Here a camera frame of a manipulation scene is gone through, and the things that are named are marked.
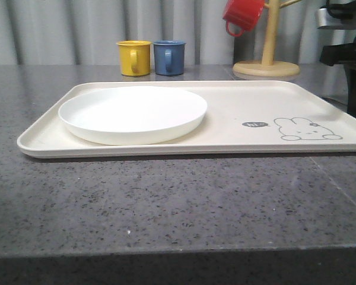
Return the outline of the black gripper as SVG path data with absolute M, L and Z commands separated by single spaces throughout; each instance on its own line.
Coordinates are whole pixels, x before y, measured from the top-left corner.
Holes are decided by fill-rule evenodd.
M 356 36 L 352 43 L 324 46 L 320 62 L 330 67 L 344 66 L 348 84 L 347 113 L 356 118 Z

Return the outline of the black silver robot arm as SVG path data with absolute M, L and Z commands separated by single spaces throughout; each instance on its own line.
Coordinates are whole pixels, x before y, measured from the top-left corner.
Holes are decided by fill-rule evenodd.
M 356 30 L 356 1 L 346 4 L 325 5 L 316 11 L 318 29 Z M 324 46 L 320 62 L 328 65 L 343 65 L 348 84 L 347 113 L 356 118 L 356 35 L 351 43 Z

